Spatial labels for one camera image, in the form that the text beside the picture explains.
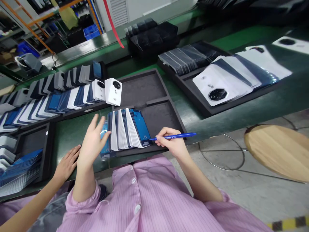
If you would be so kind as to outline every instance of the pink striped shirt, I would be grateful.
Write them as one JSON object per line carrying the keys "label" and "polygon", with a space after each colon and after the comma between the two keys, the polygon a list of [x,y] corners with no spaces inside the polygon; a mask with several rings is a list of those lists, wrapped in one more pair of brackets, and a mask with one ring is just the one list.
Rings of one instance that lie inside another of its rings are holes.
{"label": "pink striped shirt", "polygon": [[113,172],[113,192],[98,202],[100,188],[84,202],[72,192],[58,231],[272,231],[222,192],[224,202],[194,199],[163,155]]}

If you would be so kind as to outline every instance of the blue pen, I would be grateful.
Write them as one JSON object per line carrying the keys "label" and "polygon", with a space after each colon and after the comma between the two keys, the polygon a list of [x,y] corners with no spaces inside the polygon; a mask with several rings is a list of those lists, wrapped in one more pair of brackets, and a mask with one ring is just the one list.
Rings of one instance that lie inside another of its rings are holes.
{"label": "blue pen", "polygon": [[192,132],[192,133],[184,133],[184,134],[178,134],[178,135],[163,136],[163,138],[175,139],[175,138],[191,137],[191,136],[195,136],[195,135],[196,135],[196,133]]}

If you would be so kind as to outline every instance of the hand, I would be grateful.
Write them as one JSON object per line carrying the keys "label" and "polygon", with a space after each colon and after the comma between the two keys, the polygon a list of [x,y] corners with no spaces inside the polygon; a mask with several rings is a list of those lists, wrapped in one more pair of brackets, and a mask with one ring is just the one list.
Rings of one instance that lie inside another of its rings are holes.
{"label": "hand", "polygon": [[76,168],[77,162],[75,160],[79,154],[80,145],[69,150],[58,164],[53,178],[65,182]]}
{"label": "hand", "polygon": [[172,128],[163,127],[162,130],[159,132],[159,134],[156,135],[157,140],[155,141],[155,143],[158,146],[167,147],[169,151],[172,153],[172,155],[176,158],[183,158],[185,156],[190,156],[183,138],[177,138],[171,140],[163,138],[163,136],[176,135],[176,134],[181,134],[181,132]]}
{"label": "hand", "polygon": [[111,134],[110,131],[106,132],[103,138],[101,139],[101,131],[105,122],[105,117],[102,117],[100,122],[97,125],[99,115],[96,114],[85,135],[83,145],[80,149],[80,156],[77,161],[78,168],[90,168],[103,149],[108,136]]}

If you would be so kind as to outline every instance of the blue plastic bin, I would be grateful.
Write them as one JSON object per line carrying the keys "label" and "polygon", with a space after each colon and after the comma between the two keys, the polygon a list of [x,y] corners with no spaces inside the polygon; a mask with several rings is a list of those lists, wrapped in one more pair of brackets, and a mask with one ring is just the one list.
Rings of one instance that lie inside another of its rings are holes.
{"label": "blue plastic bin", "polygon": [[86,27],[84,29],[84,36],[86,38],[86,40],[90,40],[94,37],[97,37],[100,35],[100,32],[97,28],[97,26],[95,24],[89,26],[89,27]]}
{"label": "blue plastic bin", "polygon": [[34,50],[34,48],[26,41],[23,41],[18,45],[17,52],[21,54],[32,53],[36,58],[40,57],[40,53]]}

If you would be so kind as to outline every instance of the camera lens cutout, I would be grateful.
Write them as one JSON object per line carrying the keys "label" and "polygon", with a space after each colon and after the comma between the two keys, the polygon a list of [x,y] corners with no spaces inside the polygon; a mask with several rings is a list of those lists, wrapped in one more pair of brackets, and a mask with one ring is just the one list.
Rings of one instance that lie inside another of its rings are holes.
{"label": "camera lens cutout", "polygon": [[105,85],[104,85],[104,83],[103,82],[97,82],[97,85],[100,87],[100,88],[105,88]]}
{"label": "camera lens cutout", "polygon": [[226,97],[228,93],[225,89],[215,89],[209,93],[209,98],[213,101],[219,101]]}
{"label": "camera lens cutout", "polygon": [[113,86],[114,86],[116,89],[120,89],[120,88],[121,88],[119,82],[117,82],[117,81],[114,81],[114,82],[113,82]]}
{"label": "camera lens cutout", "polygon": [[282,39],[279,41],[279,43],[284,44],[284,45],[293,45],[295,44],[295,40],[291,40],[291,39]]}

